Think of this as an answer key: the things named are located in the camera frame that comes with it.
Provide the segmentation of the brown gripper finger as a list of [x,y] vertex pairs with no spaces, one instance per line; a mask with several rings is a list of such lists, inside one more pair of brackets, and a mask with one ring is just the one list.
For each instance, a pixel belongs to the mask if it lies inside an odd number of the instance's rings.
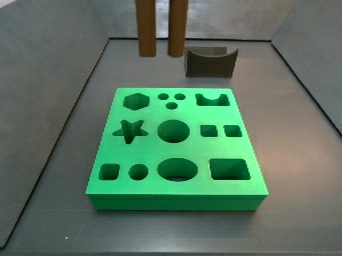
[[168,55],[181,57],[185,42],[188,0],[169,0]]
[[139,55],[156,56],[156,11],[155,0],[135,0]]

